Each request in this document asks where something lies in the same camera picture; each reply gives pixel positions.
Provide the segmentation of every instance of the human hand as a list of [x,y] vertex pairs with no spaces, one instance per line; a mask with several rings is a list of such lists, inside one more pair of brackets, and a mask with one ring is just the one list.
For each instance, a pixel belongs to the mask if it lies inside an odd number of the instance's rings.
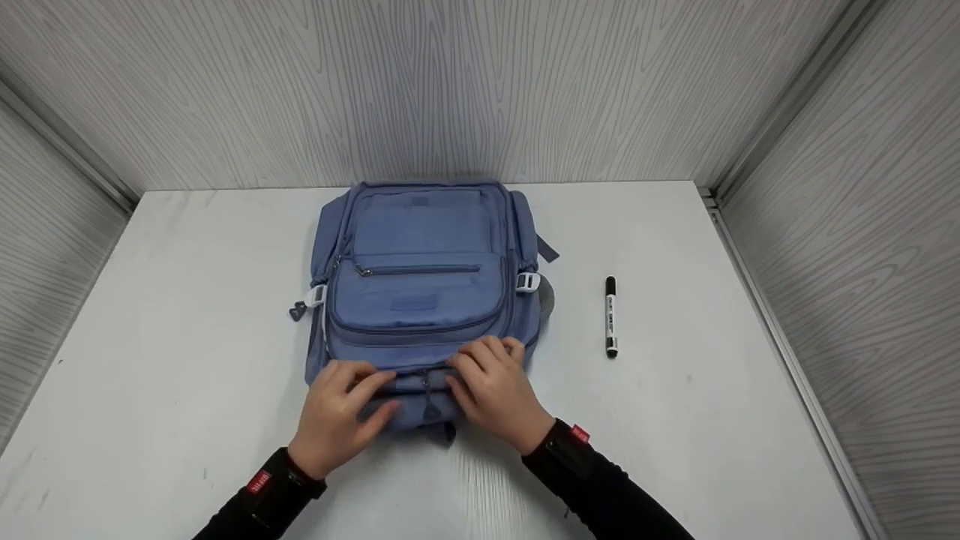
[[293,462],[311,478],[323,479],[360,454],[387,425],[400,403],[381,405],[364,423],[357,421],[357,414],[373,392],[395,377],[396,372],[376,371],[369,362],[331,360],[326,364],[310,385],[300,426],[287,447]]
[[460,348],[447,364],[463,382],[446,376],[453,397],[467,418],[527,455],[553,428],[523,373],[523,344],[506,337],[485,336]]

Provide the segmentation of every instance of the red label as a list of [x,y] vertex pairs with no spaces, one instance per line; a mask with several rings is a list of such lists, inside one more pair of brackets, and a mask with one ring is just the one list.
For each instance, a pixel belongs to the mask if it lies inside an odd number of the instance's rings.
[[270,473],[266,471],[260,471],[257,473],[247,484],[247,491],[256,495],[263,489],[263,486],[267,485],[267,480],[270,479]]
[[587,441],[590,440],[590,434],[584,431],[583,428],[581,428],[580,426],[577,426],[576,424],[573,425],[573,428],[570,428],[570,432],[573,433],[574,437],[577,437],[578,439],[580,439],[580,442],[582,443],[586,443]]

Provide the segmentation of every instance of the marker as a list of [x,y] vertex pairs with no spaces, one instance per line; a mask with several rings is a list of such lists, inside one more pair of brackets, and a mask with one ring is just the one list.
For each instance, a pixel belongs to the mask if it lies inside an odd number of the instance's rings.
[[616,358],[616,333],[613,332],[613,304],[616,300],[616,280],[607,277],[607,358]]

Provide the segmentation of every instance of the wood grain wall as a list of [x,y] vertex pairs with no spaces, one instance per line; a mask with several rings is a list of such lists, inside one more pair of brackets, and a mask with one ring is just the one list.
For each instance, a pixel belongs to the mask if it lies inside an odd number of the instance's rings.
[[0,452],[125,224],[0,103]]
[[960,3],[890,2],[723,211],[891,536],[960,537]]
[[18,0],[0,58],[137,191],[710,181],[842,0]]

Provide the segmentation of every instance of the strap adjuster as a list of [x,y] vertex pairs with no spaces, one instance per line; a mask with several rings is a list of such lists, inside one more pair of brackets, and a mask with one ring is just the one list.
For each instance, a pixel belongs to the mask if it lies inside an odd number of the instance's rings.
[[540,274],[537,272],[521,272],[516,275],[516,292],[530,294],[540,288]]
[[303,315],[306,314],[308,309],[322,306],[325,303],[326,284],[317,285],[306,293],[306,297],[303,300],[294,304],[290,309],[287,309],[287,312],[290,313],[290,318],[293,319],[294,322],[298,322],[303,318]]
[[306,304],[308,308],[317,307],[325,302],[326,283],[317,285],[310,289],[310,292],[306,293],[306,298],[303,299],[303,303]]

